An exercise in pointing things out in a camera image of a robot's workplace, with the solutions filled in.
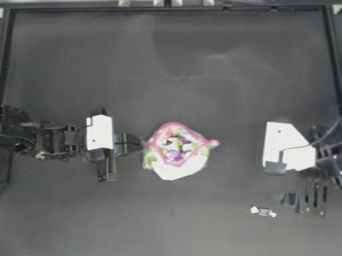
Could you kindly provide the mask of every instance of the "gray surface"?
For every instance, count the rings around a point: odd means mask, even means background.
[[[336,117],[317,14],[21,14],[14,26],[6,103],[33,119],[81,122],[102,105],[120,130],[146,138],[180,121],[223,145],[174,182],[140,156],[118,160],[117,184],[97,184],[80,160],[17,157],[0,255],[339,252],[339,205],[317,220],[280,210],[284,180],[260,166],[265,119],[307,128]],[[249,216],[252,204],[279,216]]]

